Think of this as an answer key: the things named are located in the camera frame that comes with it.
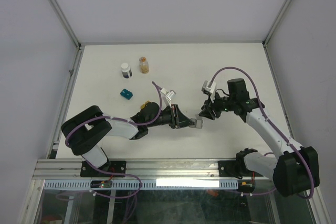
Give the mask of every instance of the white plastic tip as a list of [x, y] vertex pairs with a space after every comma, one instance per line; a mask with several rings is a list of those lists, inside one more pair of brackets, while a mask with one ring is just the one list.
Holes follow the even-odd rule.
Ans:
[[128, 65], [128, 63], [123, 63], [123, 64], [121, 64], [121, 69], [122, 70], [125, 70], [125, 71], [127, 71], [128, 70], [128, 68], [129, 68], [129, 65]]

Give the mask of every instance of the orange object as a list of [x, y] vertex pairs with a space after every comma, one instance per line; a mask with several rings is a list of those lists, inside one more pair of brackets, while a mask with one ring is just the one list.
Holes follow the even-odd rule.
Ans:
[[147, 103], [149, 103], [150, 101], [146, 101], [143, 105], [141, 105], [140, 109], [143, 109]]
[[218, 191], [214, 190], [207, 190], [206, 192], [214, 197], [217, 197], [219, 195]]
[[111, 168], [111, 170], [112, 170], [113, 173], [115, 173], [115, 171], [116, 171], [113, 167]]

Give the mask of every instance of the glass panel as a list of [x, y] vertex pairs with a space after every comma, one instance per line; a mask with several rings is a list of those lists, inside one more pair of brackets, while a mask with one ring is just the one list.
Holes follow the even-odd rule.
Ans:
[[[258, 188], [269, 190], [268, 181]], [[130, 190], [100, 190], [127, 196]], [[76, 191], [44, 190], [35, 223], [43, 224], [313, 224], [308, 201], [277, 192], [244, 196], [225, 190], [141, 190], [136, 197], [109, 199]]]

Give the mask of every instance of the black mounting bracket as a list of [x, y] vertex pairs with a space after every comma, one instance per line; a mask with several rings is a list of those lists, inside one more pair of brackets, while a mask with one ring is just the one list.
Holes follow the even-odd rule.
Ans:
[[[105, 168], [107, 172], [115, 172], [115, 173], [126, 173], [126, 161], [113, 161], [110, 160], [109, 167]], [[106, 178], [110, 177], [107, 174], [100, 173], [93, 169], [91, 166], [88, 165], [86, 161], [82, 162], [82, 167], [80, 170], [80, 176], [82, 178], [92, 178], [92, 177], [99, 177], [99, 178]], [[125, 176], [115, 175], [114, 177], [124, 178]]]
[[225, 167], [227, 165], [233, 165], [234, 164], [234, 160], [225, 160], [225, 161], [218, 161], [218, 174], [219, 177], [229, 177], [231, 176], [229, 173], [226, 172]]

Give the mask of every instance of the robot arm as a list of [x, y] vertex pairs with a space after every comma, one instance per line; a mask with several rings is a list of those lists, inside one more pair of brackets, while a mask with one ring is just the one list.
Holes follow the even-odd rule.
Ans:
[[211, 120], [219, 118], [223, 111], [233, 111], [251, 126], [271, 148], [275, 157], [265, 157], [254, 149], [245, 149], [236, 155], [236, 162], [225, 167], [227, 173], [237, 178], [247, 176], [255, 171], [271, 179], [283, 196], [293, 195], [310, 189], [310, 180], [303, 164], [293, 149], [292, 144], [312, 173], [314, 186], [319, 185], [319, 168], [317, 152], [312, 147], [303, 147], [300, 143], [286, 136], [289, 143], [267, 122], [270, 120], [266, 109], [267, 119], [263, 116], [257, 99], [250, 99], [243, 79], [228, 81], [229, 96], [220, 97], [216, 92], [216, 83], [205, 81], [203, 93], [208, 99], [202, 106], [200, 116]]
[[171, 103], [175, 95], [174, 91], [161, 89], [161, 94], [167, 107], [160, 112], [155, 121], [153, 120], [159, 112], [159, 105], [155, 102], [142, 105], [141, 110], [128, 120], [105, 116], [96, 105], [87, 108], [61, 126], [64, 136], [68, 138], [68, 147], [74, 155], [84, 157], [96, 168], [107, 170], [110, 166], [109, 159], [98, 146], [100, 140], [106, 135], [138, 140], [148, 134], [149, 127], [159, 125], [168, 124], [172, 129], [202, 128], [202, 120], [186, 117], [177, 104]]

